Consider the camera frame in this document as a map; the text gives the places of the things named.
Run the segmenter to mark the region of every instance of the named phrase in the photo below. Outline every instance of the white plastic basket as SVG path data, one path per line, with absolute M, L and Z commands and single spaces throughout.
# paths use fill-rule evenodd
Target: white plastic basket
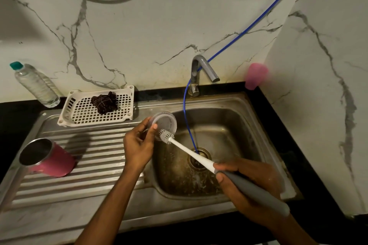
M 110 91 L 116 94 L 118 109 L 106 114 L 99 114 L 91 104 L 93 96 L 107 95 Z M 127 85 L 124 89 L 82 92 L 73 90 L 69 93 L 62 108 L 58 125 L 78 127 L 85 125 L 122 122 L 133 119 L 134 86 Z

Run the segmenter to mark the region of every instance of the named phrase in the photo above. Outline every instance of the faucet spout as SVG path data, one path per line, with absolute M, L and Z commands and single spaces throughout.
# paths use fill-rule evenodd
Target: faucet spout
M 197 97 L 200 92 L 198 90 L 198 68 L 202 67 L 205 70 L 207 76 L 212 82 L 219 81 L 220 78 L 217 76 L 211 65 L 202 55 L 196 55 L 192 60 L 191 76 L 190 76 L 190 91 L 189 95 Z

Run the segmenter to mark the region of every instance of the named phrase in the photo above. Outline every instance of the wall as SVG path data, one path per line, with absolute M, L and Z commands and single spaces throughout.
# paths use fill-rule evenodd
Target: wall
M 0 102 L 34 99 L 8 64 L 22 61 L 72 89 L 185 86 L 195 54 L 209 58 L 274 0 L 1 0 Z M 221 82 L 263 62 L 295 0 L 283 0 L 212 62 Z M 208 84 L 205 75 L 201 84 Z
M 345 214 L 368 208 L 367 0 L 297 0 L 261 88 Z

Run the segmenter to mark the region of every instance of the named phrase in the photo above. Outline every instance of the fingernail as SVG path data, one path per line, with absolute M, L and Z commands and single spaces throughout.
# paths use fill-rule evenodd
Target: fingernail
M 218 183 L 221 183 L 221 182 L 222 182 L 222 180 L 224 179 L 224 177 L 223 177 L 222 173 L 217 173 L 217 174 L 216 174 L 216 179 L 217 179 L 217 182 L 218 182 Z

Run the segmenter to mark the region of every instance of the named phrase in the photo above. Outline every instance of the pink plastic cup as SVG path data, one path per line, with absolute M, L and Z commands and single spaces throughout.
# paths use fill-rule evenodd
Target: pink plastic cup
M 261 63 L 252 63 L 246 73 L 246 89 L 254 90 L 266 78 L 268 68 Z
M 76 164 L 73 156 L 47 138 L 32 140 L 27 144 L 21 151 L 19 162 L 31 172 L 54 177 L 67 175 Z

